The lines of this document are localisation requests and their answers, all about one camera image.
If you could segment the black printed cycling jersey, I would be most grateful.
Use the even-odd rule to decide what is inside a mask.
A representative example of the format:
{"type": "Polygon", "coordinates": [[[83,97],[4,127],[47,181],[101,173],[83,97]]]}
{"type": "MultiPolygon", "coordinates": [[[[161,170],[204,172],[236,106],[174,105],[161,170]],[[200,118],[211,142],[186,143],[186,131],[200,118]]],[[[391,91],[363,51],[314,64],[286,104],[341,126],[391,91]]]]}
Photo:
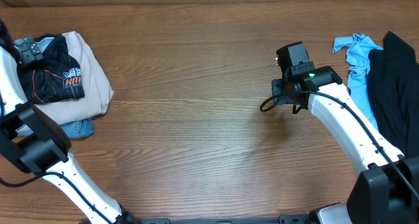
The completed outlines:
{"type": "Polygon", "coordinates": [[[83,98],[81,68],[69,55],[66,38],[62,34],[45,34],[35,39],[35,45],[43,57],[17,69],[28,101],[46,104],[83,98]]]}

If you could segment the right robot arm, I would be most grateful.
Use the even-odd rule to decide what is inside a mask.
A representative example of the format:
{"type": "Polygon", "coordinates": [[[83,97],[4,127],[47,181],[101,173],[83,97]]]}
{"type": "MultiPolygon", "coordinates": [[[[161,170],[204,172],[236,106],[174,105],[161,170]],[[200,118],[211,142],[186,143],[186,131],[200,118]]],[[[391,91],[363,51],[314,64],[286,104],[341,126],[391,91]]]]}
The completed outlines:
{"type": "Polygon", "coordinates": [[[274,105],[307,109],[330,131],[357,180],[346,202],[318,208],[305,223],[417,223],[418,158],[405,155],[369,122],[330,66],[314,67],[302,42],[276,51],[281,79],[272,81],[274,105]]]}

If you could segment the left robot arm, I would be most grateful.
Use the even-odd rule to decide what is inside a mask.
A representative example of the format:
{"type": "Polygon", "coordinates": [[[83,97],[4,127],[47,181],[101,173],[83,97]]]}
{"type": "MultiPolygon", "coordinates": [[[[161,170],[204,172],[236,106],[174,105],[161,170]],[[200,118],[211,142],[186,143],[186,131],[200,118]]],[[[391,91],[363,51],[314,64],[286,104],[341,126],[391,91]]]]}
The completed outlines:
{"type": "Polygon", "coordinates": [[[91,223],[136,223],[71,152],[70,136],[90,134],[113,90],[77,32],[13,40],[1,26],[1,154],[33,179],[59,188],[91,223]]]}

